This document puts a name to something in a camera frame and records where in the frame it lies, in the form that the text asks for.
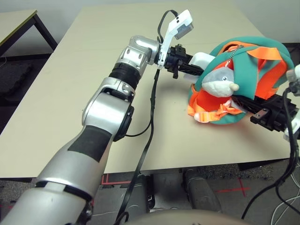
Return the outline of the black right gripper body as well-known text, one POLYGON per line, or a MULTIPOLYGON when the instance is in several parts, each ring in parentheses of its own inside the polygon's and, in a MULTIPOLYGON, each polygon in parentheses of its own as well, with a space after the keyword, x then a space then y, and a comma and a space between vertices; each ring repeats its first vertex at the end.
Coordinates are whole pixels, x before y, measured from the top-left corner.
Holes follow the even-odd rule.
POLYGON ((287 128, 287 118, 284 108, 284 98, 273 95, 262 104, 263 110, 250 117, 250 121, 270 131, 282 131, 287 128))

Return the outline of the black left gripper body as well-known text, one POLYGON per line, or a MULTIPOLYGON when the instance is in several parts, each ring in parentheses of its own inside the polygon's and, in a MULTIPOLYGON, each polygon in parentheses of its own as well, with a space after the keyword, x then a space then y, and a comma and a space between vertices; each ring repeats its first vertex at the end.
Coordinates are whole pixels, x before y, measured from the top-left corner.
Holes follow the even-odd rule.
POLYGON ((165 59, 165 69, 172 73, 172 77, 177 79, 179 77, 179 71, 181 67, 187 64, 186 49, 177 44, 174 47, 170 47, 165 59))

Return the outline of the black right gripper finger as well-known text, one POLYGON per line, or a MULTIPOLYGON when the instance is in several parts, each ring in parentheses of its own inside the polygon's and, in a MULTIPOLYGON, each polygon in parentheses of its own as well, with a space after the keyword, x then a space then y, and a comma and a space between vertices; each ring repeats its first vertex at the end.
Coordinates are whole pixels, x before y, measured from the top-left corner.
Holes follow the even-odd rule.
POLYGON ((255 96, 254 99, 247 98, 245 96, 233 96, 233 100, 240 105, 262 105, 265 103, 265 99, 255 96))
POLYGON ((242 108, 244 113, 251 114, 256 114, 265 108, 262 105, 253 102, 239 102, 239 106, 242 108))

